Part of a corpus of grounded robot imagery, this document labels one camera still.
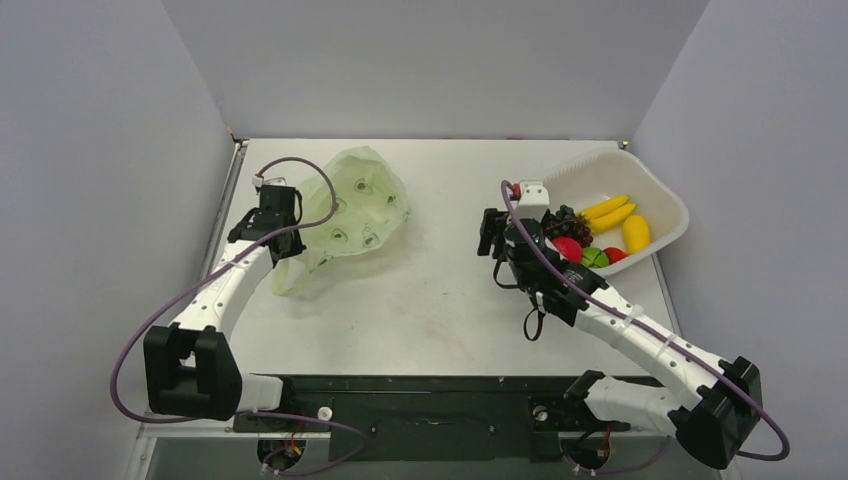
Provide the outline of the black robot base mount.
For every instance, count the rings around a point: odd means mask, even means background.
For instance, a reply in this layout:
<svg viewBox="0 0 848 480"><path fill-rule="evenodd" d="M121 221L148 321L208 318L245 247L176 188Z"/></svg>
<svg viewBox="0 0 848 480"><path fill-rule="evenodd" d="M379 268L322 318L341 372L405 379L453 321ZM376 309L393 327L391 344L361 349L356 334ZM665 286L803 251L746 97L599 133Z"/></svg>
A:
<svg viewBox="0 0 848 480"><path fill-rule="evenodd" d="M353 462L571 457L601 466L620 421L595 419L574 376L311 376L283 380L273 410L239 413L264 469L305 477Z"/></svg>

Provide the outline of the red fake apple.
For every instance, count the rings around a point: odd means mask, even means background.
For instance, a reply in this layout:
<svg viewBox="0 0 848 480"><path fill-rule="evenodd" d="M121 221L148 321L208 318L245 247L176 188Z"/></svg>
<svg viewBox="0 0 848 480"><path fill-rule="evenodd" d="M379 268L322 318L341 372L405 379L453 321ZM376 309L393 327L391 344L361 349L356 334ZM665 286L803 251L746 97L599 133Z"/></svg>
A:
<svg viewBox="0 0 848 480"><path fill-rule="evenodd" d="M560 236L552 240L557 251L569 262L579 264L583 259L583 247L570 237Z"/></svg>

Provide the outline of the green fake round fruit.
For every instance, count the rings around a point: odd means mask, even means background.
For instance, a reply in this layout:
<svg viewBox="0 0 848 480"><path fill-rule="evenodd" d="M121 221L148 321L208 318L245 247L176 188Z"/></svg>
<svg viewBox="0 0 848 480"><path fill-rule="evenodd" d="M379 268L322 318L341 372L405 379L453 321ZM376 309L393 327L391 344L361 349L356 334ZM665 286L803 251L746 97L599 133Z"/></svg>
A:
<svg viewBox="0 0 848 480"><path fill-rule="evenodd" d="M605 268L610 265L610 260L603 249L590 246L582 249L580 263L589 268Z"/></svg>

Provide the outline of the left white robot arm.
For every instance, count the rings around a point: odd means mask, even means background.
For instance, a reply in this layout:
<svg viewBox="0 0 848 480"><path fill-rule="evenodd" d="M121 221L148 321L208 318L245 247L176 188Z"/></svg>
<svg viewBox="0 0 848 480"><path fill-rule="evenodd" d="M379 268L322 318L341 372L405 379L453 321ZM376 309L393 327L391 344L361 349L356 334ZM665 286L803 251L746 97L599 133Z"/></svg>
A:
<svg viewBox="0 0 848 480"><path fill-rule="evenodd" d="M256 287L277 263L305 249L295 230L302 204L291 186L263 185L259 203L229 232L204 284L168 325L143 339L149 407L156 414L227 420L259 411L272 429L291 427L298 402L274 376L244 373L229 337Z"/></svg>

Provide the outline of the dark blue fake grapes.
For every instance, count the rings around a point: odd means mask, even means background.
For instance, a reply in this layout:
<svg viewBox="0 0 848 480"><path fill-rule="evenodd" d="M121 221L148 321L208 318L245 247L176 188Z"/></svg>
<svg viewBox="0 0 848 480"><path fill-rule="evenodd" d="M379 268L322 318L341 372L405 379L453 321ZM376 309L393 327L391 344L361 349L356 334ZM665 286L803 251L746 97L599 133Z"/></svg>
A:
<svg viewBox="0 0 848 480"><path fill-rule="evenodd" d="M567 205L561 205L556 211L548 209L542 219L543 229L553 233L568 231L576 223L578 223L578 217Z"/></svg>

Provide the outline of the green plastic bag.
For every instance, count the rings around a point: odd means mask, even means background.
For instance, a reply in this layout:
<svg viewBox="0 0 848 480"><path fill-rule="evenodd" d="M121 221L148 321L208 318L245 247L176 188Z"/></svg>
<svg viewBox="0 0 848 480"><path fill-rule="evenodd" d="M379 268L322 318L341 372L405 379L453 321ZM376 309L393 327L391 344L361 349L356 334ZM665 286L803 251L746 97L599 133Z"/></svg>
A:
<svg viewBox="0 0 848 480"><path fill-rule="evenodd" d="M406 186L373 148L341 151L324 173L336 192L336 210L327 222L299 231L305 250L279 261L271 275L275 295L296 294L333 260L379 249L410 216Z"/></svg>

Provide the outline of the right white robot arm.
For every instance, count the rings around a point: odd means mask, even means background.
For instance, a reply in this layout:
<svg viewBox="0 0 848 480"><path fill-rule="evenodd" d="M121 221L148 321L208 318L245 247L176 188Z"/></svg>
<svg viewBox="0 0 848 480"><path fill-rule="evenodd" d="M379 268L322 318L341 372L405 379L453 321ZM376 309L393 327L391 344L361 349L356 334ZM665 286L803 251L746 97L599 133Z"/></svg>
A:
<svg viewBox="0 0 848 480"><path fill-rule="evenodd" d="M706 352L658 324L603 277L543 243L541 226L524 219L525 239L505 211L488 208L477 253L507 264L512 289L538 319L553 316L634 362L658 386L588 370L566 391L564 413L578 427L620 422L673 437L694 459L725 469L759 423L761 375L750 360Z"/></svg>

